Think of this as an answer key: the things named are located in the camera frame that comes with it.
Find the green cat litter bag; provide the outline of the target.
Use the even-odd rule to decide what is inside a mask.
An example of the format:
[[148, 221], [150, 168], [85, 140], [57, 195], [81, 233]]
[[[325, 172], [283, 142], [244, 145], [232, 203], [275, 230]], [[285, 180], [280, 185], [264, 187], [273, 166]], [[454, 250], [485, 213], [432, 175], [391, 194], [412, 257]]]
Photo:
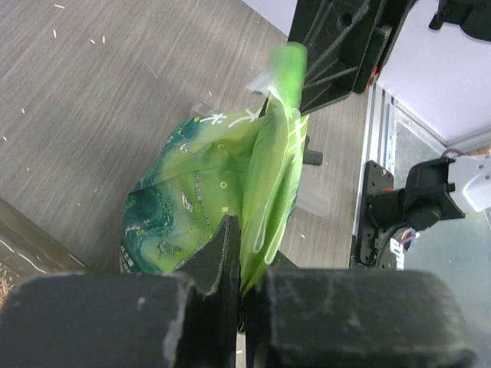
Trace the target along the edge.
[[308, 128], [299, 110], [307, 60], [304, 45], [282, 45], [249, 86], [266, 96], [264, 105], [190, 117], [169, 135], [127, 196], [121, 271], [177, 270], [231, 215], [241, 230], [240, 291], [259, 282], [298, 193]]

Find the black bag clip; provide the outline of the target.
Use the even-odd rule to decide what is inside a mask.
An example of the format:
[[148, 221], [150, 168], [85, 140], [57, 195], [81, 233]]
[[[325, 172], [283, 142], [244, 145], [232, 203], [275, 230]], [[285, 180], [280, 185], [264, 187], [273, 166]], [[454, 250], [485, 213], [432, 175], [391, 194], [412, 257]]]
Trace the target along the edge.
[[323, 163], [323, 153], [309, 148], [310, 137], [305, 138], [305, 147], [303, 152], [303, 163], [306, 165], [321, 166]]

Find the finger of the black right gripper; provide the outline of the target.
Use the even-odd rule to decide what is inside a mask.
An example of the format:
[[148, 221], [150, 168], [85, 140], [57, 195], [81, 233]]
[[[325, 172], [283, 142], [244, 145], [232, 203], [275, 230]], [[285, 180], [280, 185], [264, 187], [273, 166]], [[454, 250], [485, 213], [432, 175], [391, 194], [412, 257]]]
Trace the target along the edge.
[[410, 0], [300, 0], [288, 40], [308, 52], [300, 111], [361, 94], [387, 63]]

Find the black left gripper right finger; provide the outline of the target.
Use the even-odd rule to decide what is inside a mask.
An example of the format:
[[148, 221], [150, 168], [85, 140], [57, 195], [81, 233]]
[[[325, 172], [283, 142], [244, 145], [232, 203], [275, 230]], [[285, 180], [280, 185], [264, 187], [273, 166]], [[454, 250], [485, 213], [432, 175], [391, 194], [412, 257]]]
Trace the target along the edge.
[[476, 346], [428, 271], [274, 264], [245, 299], [249, 367], [471, 367]]

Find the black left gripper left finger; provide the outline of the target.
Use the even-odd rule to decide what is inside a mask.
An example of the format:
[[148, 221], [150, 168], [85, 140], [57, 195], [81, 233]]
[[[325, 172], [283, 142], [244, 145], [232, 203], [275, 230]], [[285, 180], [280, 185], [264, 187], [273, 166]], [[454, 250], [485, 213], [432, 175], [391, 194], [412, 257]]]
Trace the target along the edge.
[[50, 274], [1, 309], [3, 367], [233, 367], [240, 227], [225, 216], [170, 274]]

